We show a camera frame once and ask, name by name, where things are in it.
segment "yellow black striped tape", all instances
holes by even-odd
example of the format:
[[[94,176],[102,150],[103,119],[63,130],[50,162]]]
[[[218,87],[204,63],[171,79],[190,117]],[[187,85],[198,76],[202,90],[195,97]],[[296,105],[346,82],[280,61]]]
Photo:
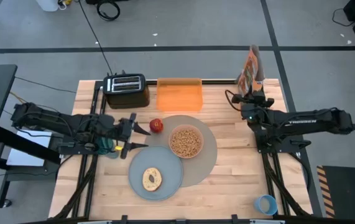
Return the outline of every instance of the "yellow black striped tape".
[[[322,197],[324,200],[326,217],[334,218],[334,210],[333,210],[331,192],[329,191],[328,180],[326,179],[325,170],[322,168],[322,166],[317,166],[316,172],[318,174],[318,180],[320,181],[321,193],[322,193]]]

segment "concrete floor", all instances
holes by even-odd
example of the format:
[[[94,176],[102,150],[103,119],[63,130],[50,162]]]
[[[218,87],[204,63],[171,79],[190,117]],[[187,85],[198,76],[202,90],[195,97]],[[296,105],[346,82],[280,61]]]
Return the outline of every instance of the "concrete floor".
[[[347,2],[266,0],[278,45],[347,46],[350,40],[349,46],[355,46],[352,29],[331,21],[333,10]],[[105,22],[97,16],[95,7],[83,3],[103,47],[272,45],[262,4],[257,0],[130,0],[118,4],[120,18]],[[348,22],[341,12],[336,13],[336,20]],[[44,12],[32,0],[7,0],[0,4],[0,49],[79,50],[96,48],[95,42],[74,2],[67,10],[57,12]],[[266,76],[280,78],[273,51],[260,54]],[[281,54],[298,111],[337,106],[351,113],[355,122],[355,50]],[[147,78],[235,78],[246,55],[245,50],[106,53],[115,72],[125,69],[143,73]],[[98,52],[0,54],[0,64],[4,63],[18,65],[19,77],[69,90],[76,90],[79,80],[102,79],[108,71]],[[75,98],[74,94],[21,80],[14,82],[12,91],[27,101],[63,113],[71,113]],[[5,110],[11,112],[15,103],[17,100],[9,97]],[[10,128],[9,118],[3,113],[0,125]],[[314,178],[317,165],[355,167],[355,132],[349,136],[323,133],[304,137],[313,142],[307,151]],[[46,219],[54,185],[54,181],[13,183],[7,197],[14,204],[0,209],[0,223]]]

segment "wooden table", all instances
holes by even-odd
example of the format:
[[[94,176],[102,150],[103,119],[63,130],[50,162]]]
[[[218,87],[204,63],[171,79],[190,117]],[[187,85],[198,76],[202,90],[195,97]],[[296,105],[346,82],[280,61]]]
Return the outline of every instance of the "wooden table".
[[[80,81],[73,107],[73,114],[88,114],[93,97],[94,80]],[[149,130],[154,118],[166,118],[186,114],[200,119],[212,130],[218,157],[211,174],[198,185],[180,188],[177,193],[161,202],[150,202],[137,196],[129,186],[127,178],[129,164],[140,151],[131,151],[127,158],[109,159],[100,156],[91,203],[90,220],[120,220],[128,215],[130,220],[146,219],[230,219],[267,217],[255,211],[254,200],[267,194],[267,185],[261,155],[257,152],[253,132],[240,113],[228,104],[224,90],[236,92],[235,85],[203,85],[203,108],[197,113],[163,113],[156,109],[156,86],[150,89],[150,105],[145,108],[112,110],[108,105],[105,113],[115,120],[130,113],[137,113],[137,121]],[[265,95],[274,98],[273,110],[285,111],[284,98],[278,79],[264,82]],[[132,135],[132,141],[144,143],[145,136]],[[304,210],[311,213],[310,199],[306,190],[301,165],[288,154],[279,154],[285,186]],[[49,216],[56,215],[76,189],[81,156],[75,155],[58,173]],[[277,201],[279,192],[274,186]],[[86,193],[81,197],[80,215]]]

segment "orange tray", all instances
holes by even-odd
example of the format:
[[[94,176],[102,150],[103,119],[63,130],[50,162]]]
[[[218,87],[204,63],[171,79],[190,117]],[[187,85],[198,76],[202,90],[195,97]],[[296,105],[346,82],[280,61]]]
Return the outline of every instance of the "orange tray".
[[[199,111],[202,105],[202,80],[200,78],[158,78],[158,110]]]

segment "gray plate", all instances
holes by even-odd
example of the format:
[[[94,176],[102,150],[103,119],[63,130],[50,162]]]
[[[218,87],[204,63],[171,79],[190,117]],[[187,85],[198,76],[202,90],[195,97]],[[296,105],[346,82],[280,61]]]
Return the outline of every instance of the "gray plate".
[[[162,176],[160,187],[149,192],[142,186],[142,175],[150,167],[159,170]],[[134,156],[129,167],[129,184],[135,193],[147,200],[165,200],[172,196],[183,180],[183,166],[180,159],[168,148],[146,147]]]
[[[169,136],[174,128],[181,124],[190,124],[198,128],[204,139],[203,149],[191,159],[181,159],[183,164],[183,182],[181,187],[199,184],[213,170],[217,159],[217,143],[209,127],[199,119],[186,115],[169,116],[162,119],[164,130],[147,136],[145,143],[149,146],[165,146],[169,148]]]

